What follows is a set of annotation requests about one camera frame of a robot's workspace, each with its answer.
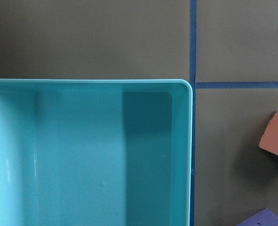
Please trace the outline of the teal plastic bin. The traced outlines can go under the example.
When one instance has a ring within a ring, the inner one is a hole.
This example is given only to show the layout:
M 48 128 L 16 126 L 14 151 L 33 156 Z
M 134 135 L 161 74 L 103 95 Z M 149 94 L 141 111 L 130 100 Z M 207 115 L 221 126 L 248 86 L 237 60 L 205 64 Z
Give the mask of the teal plastic bin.
M 0 226 L 188 226 L 184 80 L 0 79 Z

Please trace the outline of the purple foam block left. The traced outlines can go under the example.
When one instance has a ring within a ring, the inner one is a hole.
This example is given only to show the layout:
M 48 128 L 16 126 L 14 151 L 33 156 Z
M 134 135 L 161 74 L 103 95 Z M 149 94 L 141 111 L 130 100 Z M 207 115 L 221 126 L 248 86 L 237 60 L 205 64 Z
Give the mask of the purple foam block left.
M 237 226 L 278 226 L 278 217 L 270 209 L 263 209 Z

